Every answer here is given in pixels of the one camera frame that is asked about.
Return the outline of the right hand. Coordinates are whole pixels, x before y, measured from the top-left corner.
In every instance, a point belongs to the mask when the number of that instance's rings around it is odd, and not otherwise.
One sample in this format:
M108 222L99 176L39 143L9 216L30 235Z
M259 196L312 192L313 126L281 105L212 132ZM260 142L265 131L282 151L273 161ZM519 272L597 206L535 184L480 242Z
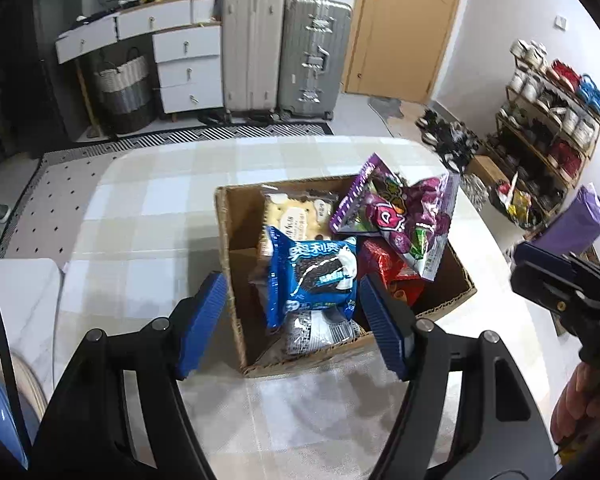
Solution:
M550 419L550 435L563 446L577 432L578 423L600 418L600 370L580 362L562 389Z

